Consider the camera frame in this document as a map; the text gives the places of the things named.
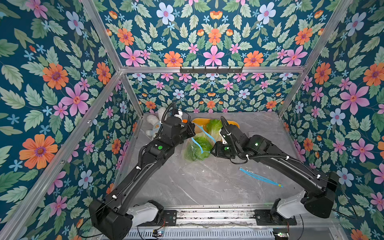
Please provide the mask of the green cabbage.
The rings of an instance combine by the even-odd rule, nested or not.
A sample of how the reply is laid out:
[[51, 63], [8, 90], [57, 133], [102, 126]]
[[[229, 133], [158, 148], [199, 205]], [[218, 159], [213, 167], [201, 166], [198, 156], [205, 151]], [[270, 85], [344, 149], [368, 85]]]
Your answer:
[[211, 119], [206, 125], [207, 132], [215, 141], [220, 141], [220, 130], [223, 127], [221, 120]]
[[211, 155], [212, 142], [202, 133], [188, 139], [184, 149], [184, 158], [187, 161], [204, 161]]

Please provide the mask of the clear zipper bag blue seal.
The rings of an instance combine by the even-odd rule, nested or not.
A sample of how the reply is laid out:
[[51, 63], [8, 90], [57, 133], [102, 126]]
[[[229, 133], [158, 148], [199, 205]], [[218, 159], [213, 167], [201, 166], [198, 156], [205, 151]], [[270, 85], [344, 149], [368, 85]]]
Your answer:
[[189, 162], [204, 161], [211, 155], [216, 140], [204, 129], [196, 125], [196, 135], [186, 141], [183, 146], [183, 157]]

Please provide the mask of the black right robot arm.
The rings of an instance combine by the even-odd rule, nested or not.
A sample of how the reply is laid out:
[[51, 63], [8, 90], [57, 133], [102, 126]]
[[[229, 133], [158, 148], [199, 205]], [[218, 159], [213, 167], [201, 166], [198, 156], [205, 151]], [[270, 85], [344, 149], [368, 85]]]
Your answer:
[[211, 154], [217, 158], [240, 158], [244, 163], [255, 161], [264, 164], [303, 188], [295, 196], [275, 200], [270, 211], [275, 221], [300, 214], [311, 214], [322, 219], [330, 217], [338, 189], [336, 173], [322, 174], [312, 170], [260, 135], [251, 138], [244, 136], [239, 140], [233, 135], [224, 136], [215, 143]]

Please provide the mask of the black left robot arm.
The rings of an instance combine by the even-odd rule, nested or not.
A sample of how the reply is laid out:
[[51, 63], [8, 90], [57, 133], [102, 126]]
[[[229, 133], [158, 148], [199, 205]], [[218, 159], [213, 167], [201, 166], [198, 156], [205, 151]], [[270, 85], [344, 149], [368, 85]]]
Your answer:
[[122, 240], [131, 228], [145, 223], [159, 224], [164, 207], [156, 201], [132, 206], [132, 202], [151, 176], [175, 153], [175, 148], [195, 136], [195, 124], [178, 117], [163, 121], [158, 135], [143, 146], [138, 163], [106, 197], [89, 206], [93, 227], [110, 240]]

